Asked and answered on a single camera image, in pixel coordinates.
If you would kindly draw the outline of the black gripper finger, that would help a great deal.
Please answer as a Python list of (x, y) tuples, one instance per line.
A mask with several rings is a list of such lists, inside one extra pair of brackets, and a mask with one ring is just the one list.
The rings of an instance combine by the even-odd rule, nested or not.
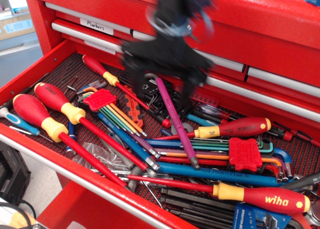
[(190, 111), (190, 95), (194, 92), (195, 87), (198, 85), (195, 76), (188, 76), (183, 81), (183, 87), (180, 98), (181, 114), (186, 115)]
[(143, 85), (145, 80), (145, 74), (147, 66), (145, 64), (125, 64), (125, 68), (128, 71), (131, 79), (131, 85), (135, 94), (139, 97), (144, 97)]

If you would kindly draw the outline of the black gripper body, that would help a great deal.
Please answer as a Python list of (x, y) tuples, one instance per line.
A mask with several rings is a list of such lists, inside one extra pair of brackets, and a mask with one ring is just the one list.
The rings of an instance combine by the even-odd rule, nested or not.
[(121, 46), (122, 63), (144, 64), (146, 72), (176, 77), (183, 82), (195, 76), (204, 83), (214, 63), (193, 50), (182, 37), (157, 35), (149, 41), (126, 41)]

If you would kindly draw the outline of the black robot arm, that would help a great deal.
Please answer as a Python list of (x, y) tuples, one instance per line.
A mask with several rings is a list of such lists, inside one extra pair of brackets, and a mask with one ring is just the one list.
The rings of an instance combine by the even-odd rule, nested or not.
[(213, 62), (194, 51), (184, 37), (189, 35), (190, 18), (200, 13), (209, 32), (213, 25), (203, 8), (211, 0), (158, 0), (156, 10), (147, 14), (156, 36), (149, 41), (129, 41), (122, 44), (122, 63), (131, 75), (131, 85), (137, 95), (142, 95), (142, 86), (147, 73), (180, 78), (183, 91), (178, 108), (188, 105), (194, 88), (207, 79)]

